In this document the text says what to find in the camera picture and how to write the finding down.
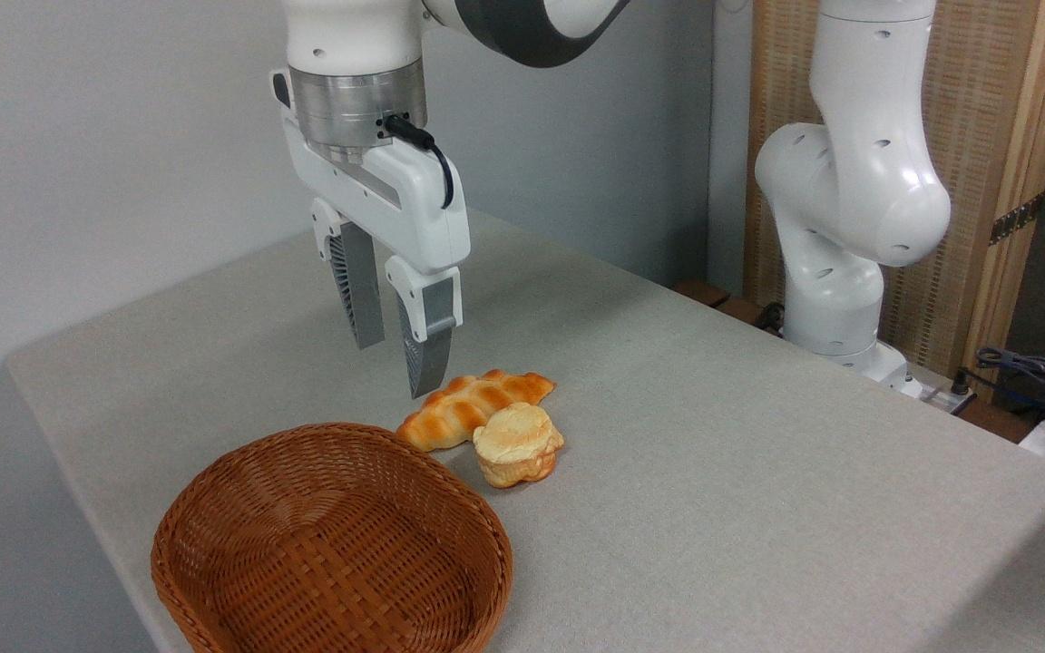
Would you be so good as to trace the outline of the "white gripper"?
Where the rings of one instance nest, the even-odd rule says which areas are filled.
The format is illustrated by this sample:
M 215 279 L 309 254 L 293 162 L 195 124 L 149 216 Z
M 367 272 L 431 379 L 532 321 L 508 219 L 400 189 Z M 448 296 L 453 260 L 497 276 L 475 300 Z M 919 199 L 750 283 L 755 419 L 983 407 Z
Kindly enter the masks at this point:
M 397 294 L 410 394 L 434 392 L 446 376 L 452 330 L 464 323 L 456 266 L 470 255 L 470 230 L 460 174 L 452 172 L 444 210 L 446 181 L 434 154 L 394 141 L 365 151 L 359 165 L 329 161 L 308 147 L 291 109 L 281 117 L 296 174 L 318 197 L 310 208 L 318 253 L 331 266 L 356 345 L 386 339 L 373 236 L 394 253 L 385 272 Z

